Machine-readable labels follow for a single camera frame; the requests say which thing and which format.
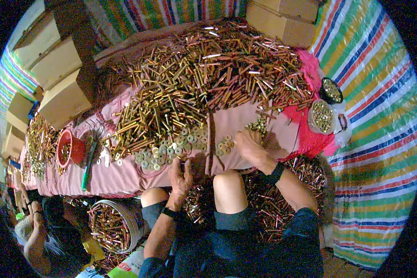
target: striped plastic sheet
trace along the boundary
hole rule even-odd
[[[388,256],[417,191],[417,80],[375,0],[331,0],[310,49],[340,86],[353,135],[328,157],[334,172],[334,254],[368,269]]]
[[[23,69],[17,56],[5,47],[0,59],[0,137],[6,131],[6,112],[12,98],[16,93],[22,94],[29,100],[35,101],[32,96],[39,86],[32,73]]]
[[[245,17],[246,0],[84,0],[101,48],[169,25]]]

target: leg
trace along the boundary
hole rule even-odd
[[[218,230],[249,230],[255,215],[249,208],[244,181],[234,170],[216,175],[213,180],[215,192],[215,220]]]
[[[151,229],[156,224],[162,208],[168,200],[168,194],[162,188],[153,187],[145,190],[140,196],[142,204],[142,216],[147,221]]]
[[[213,179],[215,206],[217,212],[236,214],[249,205],[245,194],[244,181],[234,170],[227,170]]]
[[[255,254],[252,240],[255,212],[249,207],[244,181],[234,170],[216,175],[213,180],[217,233],[212,234],[213,253],[230,261],[247,260]]]

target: wristwatch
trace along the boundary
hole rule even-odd
[[[161,210],[161,214],[168,215],[169,217],[173,218],[173,220],[176,220],[176,219],[177,219],[177,217],[179,216],[179,212],[177,212],[177,211],[172,211],[171,209],[169,209],[169,208],[167,208],[167,207],[164,207],[164,208]]]
[[[281,178],[281,174],[284,171],[284,164],[282,162],[278,162],[275,169],[272,171],[272,174],[266,175],[265,182],[271,186],[275,185]]]

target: cardboard box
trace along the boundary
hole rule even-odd
[[[94,55],[92,47],[98,41],[91,25],[86,4],[82,0],[50,1],[57,29],[63,39],[72,37],[82,62]]]
[[[15,126],[11,126],[8,134],[6,135],[6,141],[3,148],[5,153],[9,153],[13,157],[20,157],[23,145],[25,144],[25,134],[17,129]]]
[[[82,61],[72,38],[69,37],[38,62],[31,71],[43,90],[47,91],[81,66]]]
[[[312,44],[317,27],[315,25],[278,16],[255,2],[247,10],[247,21],[267,36],[278,37],[284,44],[308,48]]]
[[[258,6],[278,16],[306,23],[317,20],[318,6],[312,0],[254,0]]]
[[[26,134],[28,129],[28,113],[32,108],[32,102],[20,93],[16,93],[9,104],[6,113],[6,120],[8,125],[13,125],[19,129],[23,134]]]
[[[94,66],[84,65],[51,90],[45,91],[39,108],[42,117],[58,130],[91,108],[95,73]]]
[[[31,70],[37,62],[61,43],[53,13],[45,13],[45,16],[35,22],[20,40],[15,53],[22,61],[23,68]]]

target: bucket of screws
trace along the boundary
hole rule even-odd
[[[60,135],[57,145],[57,160],[62,168],[71,163],[80,164],[85,157],[85,143],[74,136],[69,129]]]
[[[330,105],[343,102],[343,93],[339,86],[332,79],[327,77],[322,79],[320,97]]]
[[[322,100],[315,100],[307,115],[307,124],[311,131],[329,135],[335,130],[334,111]]]
[[[100,200],[89,214],[91,235],[101,247],[113,253],[130,253],[143,235],[140,208],[128,209],[110,200]]]

